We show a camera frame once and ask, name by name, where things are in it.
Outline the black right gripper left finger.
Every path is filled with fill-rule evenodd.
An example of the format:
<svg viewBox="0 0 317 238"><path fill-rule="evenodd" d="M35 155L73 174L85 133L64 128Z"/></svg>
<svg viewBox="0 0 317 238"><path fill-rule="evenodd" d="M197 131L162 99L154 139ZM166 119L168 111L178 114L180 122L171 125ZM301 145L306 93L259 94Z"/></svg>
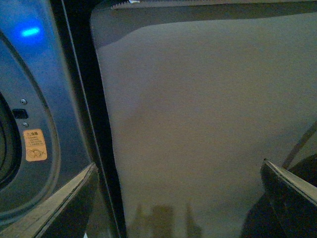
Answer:
<svg viewBox="0 0 317 238"><path fill-rule="evenodd" d="M76 177L23 218L0 232L2 238L84 237L99 185L91 163Z"/></svg>

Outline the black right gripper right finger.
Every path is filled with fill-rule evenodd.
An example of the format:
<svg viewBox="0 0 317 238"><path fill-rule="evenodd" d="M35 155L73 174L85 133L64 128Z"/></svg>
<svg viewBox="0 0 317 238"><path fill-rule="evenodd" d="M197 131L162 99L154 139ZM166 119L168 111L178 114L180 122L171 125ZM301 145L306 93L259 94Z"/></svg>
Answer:
<svg viewBox="0 0 317 238"><path fill-rule="evenodd" d="M264 159L262 183L271 207L288 238L317 236L317 188Z"/></svg>

